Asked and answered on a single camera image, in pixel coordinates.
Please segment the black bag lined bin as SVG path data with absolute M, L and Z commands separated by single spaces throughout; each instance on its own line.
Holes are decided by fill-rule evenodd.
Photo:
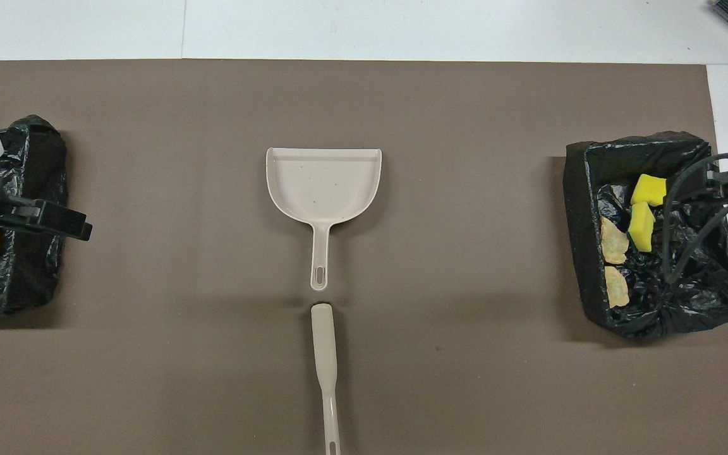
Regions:
M 600 217 L 629 228 L 630 198 L 639 175 L 673 178 L 711 156 L 708 142 L 666 131 L 610 142 L 575 142 L 566 148 L 563 192 L 576 282 L 590 322 L 625 339 L 644 341 L 693 333 L 728 323 L 728 222 L 719 221 L 699 244 L 694 240 L 717 209 L 673 202 L 655 216 L 651 253 L 629 246 L 621 265 L 604 262 Z M 604 266 L 618 268 L 629 304 L 609 308 Z
M 0 130 L 0 179 L 11 196 L 67 205 L 67 146 L 48 121 L 31 114 Z M 60 236 L 0 229 L 0 316 L 46 305 L 61 273 Z

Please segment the beige plastic dustpan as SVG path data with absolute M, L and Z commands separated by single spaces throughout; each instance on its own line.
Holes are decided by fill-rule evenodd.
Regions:
M 329 282 L 332 227 L 364 213 L 380 184 L 382 150 L 271 147 L 265 155 L 269 196 L 284 215 L 312 228 L 310 283 Z

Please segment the brown table mat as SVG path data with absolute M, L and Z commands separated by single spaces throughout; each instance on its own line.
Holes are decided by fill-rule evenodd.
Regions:
M 321 453 L 318 300 L 343 453 L 728 453 L 728 324 L 589 322 L 562 193 L 570 143 L 714 141 L 704 66 L 0 61 L 0 128 L 29 114 L 94 228 L 0 318 L 0 455 Z M 382 150 L 325 291 L 271 147 Z

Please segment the croissant piece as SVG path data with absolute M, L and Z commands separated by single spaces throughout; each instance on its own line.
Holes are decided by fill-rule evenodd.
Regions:
M 604 277 L 609 308 L 627 306 L 629 304 L 629 287 L 621 271 L 614 266 L 604 266 Z
M 629 236 L 618 230 L 610 219 L 600 217 L 601 250 L 604 262 L 621 265 L 627 259 Z

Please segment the yellow green-backed sponge piece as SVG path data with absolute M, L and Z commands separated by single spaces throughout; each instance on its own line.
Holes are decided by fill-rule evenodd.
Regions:
M 655 216 L 648 202 L 633 204 L 630 213 L 629 237 L 640 253 L 653 251 L 652 236 Z

